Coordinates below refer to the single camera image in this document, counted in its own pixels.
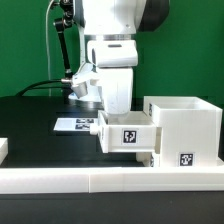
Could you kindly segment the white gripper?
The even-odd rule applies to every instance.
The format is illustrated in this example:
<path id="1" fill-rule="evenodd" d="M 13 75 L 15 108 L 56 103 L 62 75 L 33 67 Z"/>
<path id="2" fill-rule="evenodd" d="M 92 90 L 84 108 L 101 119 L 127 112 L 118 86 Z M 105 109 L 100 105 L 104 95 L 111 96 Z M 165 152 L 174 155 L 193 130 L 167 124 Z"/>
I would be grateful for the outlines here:
<path id="1" fill-rule="evenodd" d="M 99 69 L 103 107 L 109 115 L 124 115 L 131 109 L 133 69 Z"/>

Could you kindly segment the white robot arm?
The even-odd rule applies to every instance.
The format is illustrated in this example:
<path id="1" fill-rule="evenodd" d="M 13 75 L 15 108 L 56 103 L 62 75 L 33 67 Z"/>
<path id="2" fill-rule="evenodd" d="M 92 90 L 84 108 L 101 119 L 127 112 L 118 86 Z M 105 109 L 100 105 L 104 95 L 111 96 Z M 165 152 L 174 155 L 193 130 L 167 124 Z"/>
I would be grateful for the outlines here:
<path id="1" fill-rule="evenodd" d="M 72 0 L 82 63 L 72 88 L 100 102 L 109 115 L 131 109 L 137 32 L 152 32 L 168 17 L 170 0 Z"/>

